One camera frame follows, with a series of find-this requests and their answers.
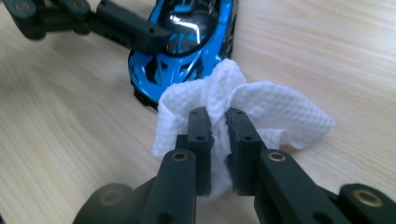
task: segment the wood grain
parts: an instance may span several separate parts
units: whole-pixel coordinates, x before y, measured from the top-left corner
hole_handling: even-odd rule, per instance
[[[95,7],[98,1],[91,1]],[[147,17],[154,1],[117,3]],[[24,38],[0,6],[0,214],[71,223],[98,188],[156,175],[156,112],[133,97],[128,49],[98,35]],[[241,1],[233,59],[248,81],[300,91],[337,124],[290,152],[320,186],[396,199],[396,1]],[[199,204],[197,223],[258,223],[252,199]]]

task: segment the light wood surface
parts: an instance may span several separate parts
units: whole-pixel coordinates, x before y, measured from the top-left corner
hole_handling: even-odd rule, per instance
[[[116,2],[145,18],[155,3]],[[157,174],[156,112],[133,97],[128,53],[95,34],[30,41],[0,6],[7,224],[71,223],[103,185],[137,188]],[[248,81],[290,86],[336,120],[312,147],[284,148],[318,185],[360,182],[396,200],[396,1],[241,1],[233,59]],[[228,192],[199,204],[197,223],[258,219],[251,198]]]

